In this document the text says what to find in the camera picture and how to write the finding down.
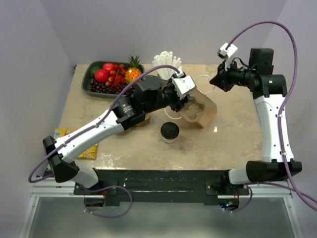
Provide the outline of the brown paper bag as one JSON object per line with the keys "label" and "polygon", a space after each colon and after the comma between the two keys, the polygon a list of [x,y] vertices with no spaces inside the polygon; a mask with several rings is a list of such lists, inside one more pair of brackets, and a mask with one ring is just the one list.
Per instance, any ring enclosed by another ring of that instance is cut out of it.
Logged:
{"label": "brown paper bag", "polygon": [[[208,126],[208,124],[214,119],[214,117],[217,114],[217,105],[216,103],[207,96],[208,93],[211,93],[215,90],[215,86],[207,91],[206,93],[203,93],[201,90],[199,90],[198,88],[196,88],[195,90],[193,90],[190,93],[191,97],[197,97],[197,99],[199,99],[201,102],[203,102],[205,104],[205,114],[201,117],[201,119],[199,120],[198,124],[200,127],[205,128]],[[164,109],[165,114],[170,118],[170,119],[174,119],[174,120],[178,120],[178,119],[184,119],[181,115],[177,118],[175,117],[171,117],[166,109]]]}

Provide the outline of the black cup lid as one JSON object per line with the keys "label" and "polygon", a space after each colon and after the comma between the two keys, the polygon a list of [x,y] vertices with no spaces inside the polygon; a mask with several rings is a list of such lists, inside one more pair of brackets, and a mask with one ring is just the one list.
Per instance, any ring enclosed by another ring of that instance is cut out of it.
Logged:
{"label": "black cup lid", "polygon": [[173,122],[166,122],[160,128],[160,133],[165,139],[175,139],[179,135],[179,126]]}

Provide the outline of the white paper cup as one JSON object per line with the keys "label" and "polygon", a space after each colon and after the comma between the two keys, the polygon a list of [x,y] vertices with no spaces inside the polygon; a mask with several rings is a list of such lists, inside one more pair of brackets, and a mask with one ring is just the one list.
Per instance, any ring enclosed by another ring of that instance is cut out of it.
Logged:
{"label": "white paper cup", "polygon": [[164,141],[165,143],[171,144],[171,143],[175,142],[176,137],[171,137],[171,138],[170,138],[170,137],[162,136],[162,139],[163,139],[163,141]]}

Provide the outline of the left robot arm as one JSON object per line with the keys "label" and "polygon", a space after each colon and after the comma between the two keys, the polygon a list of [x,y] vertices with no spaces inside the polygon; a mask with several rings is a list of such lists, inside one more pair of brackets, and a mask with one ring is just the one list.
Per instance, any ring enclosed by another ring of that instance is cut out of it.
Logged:
{"label": "left robot arm", "polygon": [[136,84],[130,95],[117,98],[114,105],[95,120],[66,136],[46,137],[43,146],[55,181],[71,180],[91,194],[100,193],[103,183],[97,171],[77,162],[78,156],[100,141],[145,121],[149,113],[166,107],[175,112],[182,110],[191,101],[190,92],[195,88],[190,76],[174,76],[163,87],[160,78],[149,75]]}

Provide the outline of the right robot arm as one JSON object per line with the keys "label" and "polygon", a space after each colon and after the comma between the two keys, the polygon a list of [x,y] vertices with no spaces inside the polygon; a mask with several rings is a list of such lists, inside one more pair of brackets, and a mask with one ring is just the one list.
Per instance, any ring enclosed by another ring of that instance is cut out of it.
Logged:
{"label": "right robot arm", "polygon": [[225,43],[217,54],[223,62],[210,84],[224,92],[235,85],[250,90],[257,113],[262,137],[262,157],[259,161],[248,161],[241,169],[231,169],[220,184],[223,193],[233,194],[238,185],[257,182],[287,180],[302,171],[302,163],[294,160],[290,148],[286,125],[285,108],[287,96],[286,79],[273,74],[273,49],[252,48],[249,63],[238,67],[235,62],[237,47]]}

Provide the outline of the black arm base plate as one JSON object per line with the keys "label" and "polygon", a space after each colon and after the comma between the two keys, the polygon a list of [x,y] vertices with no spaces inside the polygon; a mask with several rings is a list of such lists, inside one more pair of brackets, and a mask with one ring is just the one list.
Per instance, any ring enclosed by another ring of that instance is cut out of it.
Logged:
{"label": "black arm base plate", "polygon": [[203,203],[218,205],[220,196],[249,195],[242,185],[232,185],[226,170],[99,170],[99,183],[89,191],[78,184],[75,195],[102,195],[106,205],[120,202]]}

